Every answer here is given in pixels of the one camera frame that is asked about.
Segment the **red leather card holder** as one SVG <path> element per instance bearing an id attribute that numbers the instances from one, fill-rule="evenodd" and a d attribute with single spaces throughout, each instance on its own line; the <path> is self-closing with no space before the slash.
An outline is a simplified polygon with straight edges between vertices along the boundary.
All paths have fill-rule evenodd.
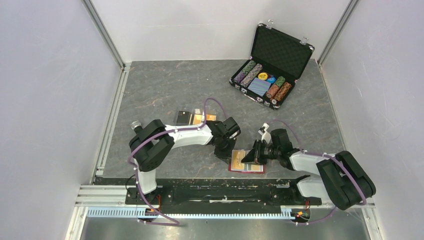
<path id="1" fill-rule="evenodd" d="M 251 163 L 244 163 L 244 165 L 245 165 L 245 170 L 244 171 L 233 171 L 233 170 L 230 170 L 230 168 L 231 168 L 231 166 L 230 166 L 231 165 L 231 159 L 230 159 L 229 165 L 228 165 L 228 170 L 230 172 L 244 173 L 244 174 L 263 174 L 263 173 L 265 173 L 265 167 L 263 165 L 251 164 Z"/>

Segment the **gold VIP card stack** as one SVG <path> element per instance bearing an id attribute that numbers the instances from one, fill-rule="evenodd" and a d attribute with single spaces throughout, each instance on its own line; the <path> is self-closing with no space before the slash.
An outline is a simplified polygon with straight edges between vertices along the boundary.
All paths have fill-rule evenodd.
<path id="1" fill-rule="evenodd" d="M 217 119 L 217 116 L 214 114 L 207 114 L 206 115 L 206 121 L 215 121 Z"/>

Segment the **clear acrylic card tray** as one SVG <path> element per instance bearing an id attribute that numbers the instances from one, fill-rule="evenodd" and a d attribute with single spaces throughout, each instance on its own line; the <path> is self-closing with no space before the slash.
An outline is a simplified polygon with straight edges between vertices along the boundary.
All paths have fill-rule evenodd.
<path id="1" fill-rule="evenodd" d="M 216 111 L 212 110 L 205 115 L 205 111 L 202 108 L 181 107 L 176 110 L 174 116 L 174 124 L 176 126 L 199 125 L 204 121 L 216 120 Z"/>

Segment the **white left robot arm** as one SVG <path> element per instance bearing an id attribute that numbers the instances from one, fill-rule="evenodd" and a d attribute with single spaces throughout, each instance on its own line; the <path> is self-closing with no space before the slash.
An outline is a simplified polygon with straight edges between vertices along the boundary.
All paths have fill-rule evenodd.
<path id="1" fill-rule="evenodd" d="M 157 198 L 156 169 L 171 150 L 186 146 L 213 146 L 215 157 L 228 161 L 241 134 L 232 117 L 186 126 L 166 125 L 155 119 L 146 127 L 137 121 L 131 127 L 135 136 L 129 142 L 128 163 L 135 172 L 139 189 L 137 196 L 145 204 L 151 204 Z"/>

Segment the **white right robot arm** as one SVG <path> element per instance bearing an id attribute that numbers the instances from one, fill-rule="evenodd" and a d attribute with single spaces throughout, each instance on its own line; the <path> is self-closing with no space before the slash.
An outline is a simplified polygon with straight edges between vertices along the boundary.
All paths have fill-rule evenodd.
<path id="1" fill-rule="evenodd" d="M 252 149 L 241 160 L 244 164 L 266 165 L 269 160 L 291 171 L 308 172 L 306 177 L 289 189 L 289 199 L 302 204 L 309 197 L 330 200 L 338 209 L 365 205 L 377 192 L 376 186 L 355 157 L 347 150 L 335 154 L 313 153 L 294 148 L 286 129 L 260 131 Z"/>

